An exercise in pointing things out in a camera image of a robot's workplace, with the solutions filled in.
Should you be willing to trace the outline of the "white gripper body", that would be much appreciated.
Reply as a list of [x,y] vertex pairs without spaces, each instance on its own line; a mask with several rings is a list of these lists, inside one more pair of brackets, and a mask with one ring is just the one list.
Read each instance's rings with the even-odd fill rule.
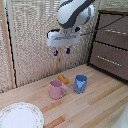
[[77,44],[79,40],[80,34],[78,32],[66,35],[62,34],[60,29],[53,29],[47,33],[47,45],[49,47]]

